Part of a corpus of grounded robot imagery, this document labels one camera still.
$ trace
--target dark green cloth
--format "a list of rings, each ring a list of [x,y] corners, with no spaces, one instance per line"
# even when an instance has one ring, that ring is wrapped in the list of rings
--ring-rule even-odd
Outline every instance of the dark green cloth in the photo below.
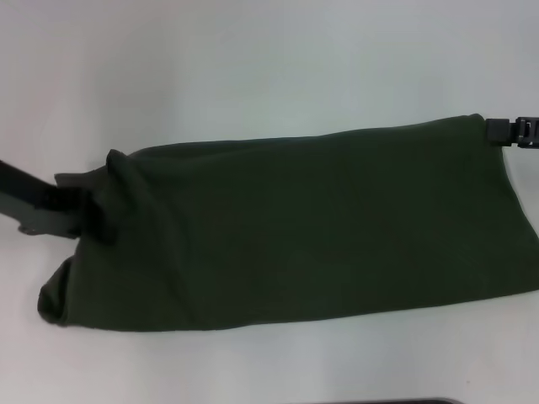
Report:
[[[539,243],[479,115],[400,128],[112,151],[58,178],[117,238],[83,233],[48,322],[209,330],[539,289]]]

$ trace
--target white background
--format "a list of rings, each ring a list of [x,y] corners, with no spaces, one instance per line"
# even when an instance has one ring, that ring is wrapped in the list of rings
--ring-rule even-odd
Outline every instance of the white background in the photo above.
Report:
[[[532,0],[0,0],[0,158],[52,180],[110,148],[538,115],[538,15]],[[539,151],[505,155],[537,229]],[[75,242],[3,217],[0,238],[1,403],[539,402],[537,293],[225,332],[60,329],[35,305]]]

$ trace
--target white surface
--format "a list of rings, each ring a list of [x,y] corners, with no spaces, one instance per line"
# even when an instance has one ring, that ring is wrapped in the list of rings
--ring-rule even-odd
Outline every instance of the white surface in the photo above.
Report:
[[[532,1],[2,0],[0,156],[51,180],[111,147],[537,115],[538,13]],[[538,228],[539,151],[506,156]],[[75,243],[5,218],[0,237],[2,403],[539,402],[537,293],[225,332],[60,329],[35,303]]]

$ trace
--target green fabric bag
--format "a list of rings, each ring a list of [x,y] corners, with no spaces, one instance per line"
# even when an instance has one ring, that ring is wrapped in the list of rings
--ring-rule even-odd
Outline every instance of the green fabric bag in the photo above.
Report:
[[[539,242],[479,115],[334,135],[162,146],[58,177],[93,190],[41,316],[211,330],[539,289]]]

